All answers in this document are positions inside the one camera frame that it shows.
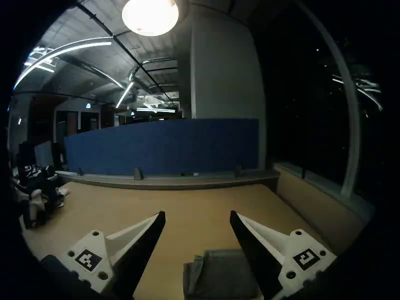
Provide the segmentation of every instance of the round ceiling lamp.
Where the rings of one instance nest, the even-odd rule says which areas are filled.
[[[122,10],[126,27],[142,36],[155,37],[170,31],[179,18],[173,0],[130,0]]]

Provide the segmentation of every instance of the white column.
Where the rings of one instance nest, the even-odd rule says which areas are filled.
[[[191,6],[193,119],[258,119],[258,168],[265,168],[266,105],[260,63],[249,29],[212,10]]]

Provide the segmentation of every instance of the gray cloth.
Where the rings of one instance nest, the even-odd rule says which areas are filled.
[[[258,287],[242,250],[208,250],[184,265],[183,293],[191,300],[244,300],[255,298]]]

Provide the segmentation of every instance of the window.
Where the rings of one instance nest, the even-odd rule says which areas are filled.
[[[321,34],[293,4],[255,42],[267,104],[267,159],[341,185],[349,154],[347,98]]]

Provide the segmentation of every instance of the blue partition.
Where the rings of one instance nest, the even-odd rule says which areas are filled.
[[[65,138],[69,170],[105,175],[209,173],[258,167],[256,119],[181,119],[88,131]]]

